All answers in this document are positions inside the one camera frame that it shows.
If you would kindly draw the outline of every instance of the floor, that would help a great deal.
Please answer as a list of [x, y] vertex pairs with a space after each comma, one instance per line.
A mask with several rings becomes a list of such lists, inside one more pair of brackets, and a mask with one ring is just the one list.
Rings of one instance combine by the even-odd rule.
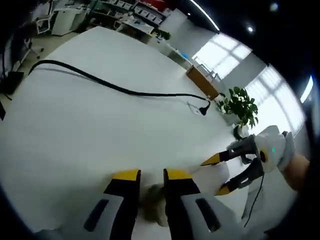
[[[77, 35], [78, 33], [75, 33], [75, 32], [70, 32], [63, 36], [41, 35], [38, 37], [34, 37], [32, 42], [35, 46], [41, 46], [44, 48], [44, 51], [40, 52], [40, 59], [42, 60], [42, 59], [45, 59], [50, 53], [52, 53], [60, 45], [64, 44], [65, 42], [69, 41], [70, 39], [72, 39]], [[22, 63], [18, 71], [23, 72], [24, 77], [26, 77], [31, 67], [37, 61], [38, 61], [37, 57], [31, 52], [26, 57], [25, 61]], [[9, 95], [9, 97], [13, 99], [15, 97], [16, 92], [18, 91], [19, 91], [19, 86], [12, 95]], [[4, 109], [7, 110], [11, 101], [2, 93], [0, 93], [0, 101]]]

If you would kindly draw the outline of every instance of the white table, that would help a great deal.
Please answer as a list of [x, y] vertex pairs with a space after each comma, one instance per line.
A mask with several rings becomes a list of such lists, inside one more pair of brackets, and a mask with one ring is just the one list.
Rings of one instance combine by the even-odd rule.
[[126, 24], [126, 25], [128, 25], [130, 27], [133, 27], [133, 28], [135, 28], [135, 29], [137, 29], [137, 30], [139, 30], [139, 31], [141, 31], [141, 32], [143, 32], [143, 33], [145, 33], [145, 34], [147, 34], [147, 35], [152, 37], [151, 32], [154, 29], [154, 27], [152, 27], [152, 26], [150, 26], [148, 24], [137, 24], [135, 22], [136, 22], [136, 20], [128, 20], [128, 21], [125, 21], [124, 24]]
[[181, 52], [173, 48], [166, 40], [159, 40], [153, 36], [146, 44], [157, 49], [160, 53], [167, 56], [186, 70], [192, 66], [192, 63], [186, 59]]
[[[166, 56], [103, 27], [74, 37], [46, 59], [131, 90], [202, 95]], [[60, 226], [81, 195], [103, 191], [112, 173], [140, 168], [142, 186], [161, 183], [164, 168], [194, 169], [233, 141], [214, 106], [199, 116], [185, 104], [206, 105], [201, 100], [133, 97], [68, 72], [39, 66], [0, 122], [0, 181], [33, 231]], [[228, 167], [232, 175], [242, 168], [237, 159]], [[222, 202], [239, 220], [247, 196], [243, 188]], [[155, 234], [170, 239], [168, 228], [139, 219], [132, 239]]]

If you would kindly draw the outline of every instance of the ceiling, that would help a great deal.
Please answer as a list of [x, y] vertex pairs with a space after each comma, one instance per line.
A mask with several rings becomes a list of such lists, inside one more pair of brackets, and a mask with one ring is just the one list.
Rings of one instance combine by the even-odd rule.
[[[310, 21], [312, 8], [307, 3], [278, 0], [271, 11], [270, 0], [195, 0], [218, 25], [220, 31], [244, 43], [265, 63], [273, 65], [297, 95], [307, 84], [312, 71]], [[199, 27], [217, 31], [189, 0], [167, 0]]]

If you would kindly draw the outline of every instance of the cardboard box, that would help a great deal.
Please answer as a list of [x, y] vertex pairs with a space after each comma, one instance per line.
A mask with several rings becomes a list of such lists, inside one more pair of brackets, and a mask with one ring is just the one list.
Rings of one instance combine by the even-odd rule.
[[123, 8], [129, 10], [131, 8], [132, 4], [130, 3], [125, 3]]
[[160, 18], [156, 17], [156, 18], [153, 20], [153, 22], [154, 22], [155, 24], [160, 24], [160, 23], [162, 22], [162, 20], [161, 20]]
[[138, 14], [141, 10], [142, 10], [141, 7], [138, 7], [138, 6], [136, 6], [136, 7], [134, 8], [134, 12], [135, 12], [136, 14]]
[[123, 5], [125, 5], [125, 2], [124, 2], [124, 1], [118, 1], [118, 2], [116, 3], [116, 5], [117, 5], [118, 7], [122, 7]]
[[156, 18], [156, 16], [153, 15], [153, 14], [151, 14], [151, 13], [149, 13], [149, 15], [148, 15], [147, 18], [148, 18], [150, 21], [153, 21], [153, 20]]
[[195, 66], [192, 66], [186, 72], [186, 75], [206, 96], [210, 96], [210, 100], [215, 99], [219, 95], [219, 92], [215, 87], [212, 86], [212, 84]]
[[146, 10], [142, 10], [142, 11], [140, 12], [140, 15], [143, 16], [143, 17], [147, 17], [148, 14], [149, 14], [149, 12], [146, 11]]

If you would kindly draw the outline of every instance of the plant pot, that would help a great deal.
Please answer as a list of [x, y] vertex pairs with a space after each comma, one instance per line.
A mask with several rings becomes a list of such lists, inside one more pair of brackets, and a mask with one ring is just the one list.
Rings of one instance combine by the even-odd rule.
[[244, 138], [248, 137], [249, 136], [249, 127], [248, 127], [248, 125], [244, 125], [244, 126], [237, 125], [237, 126], [235, 126], [235, 128], [233, 129], [233, 136], [237, 140], [241, 140], [241, 139], [244, 139]]
[[225, 122], [228, 124], [228, 126], [231, 126], [232, 124], [237, 124], [240, 122], [240, 119], [237, 115], [234, 113], [232, 114], [223, 114], [222, 117], [225, 120]]

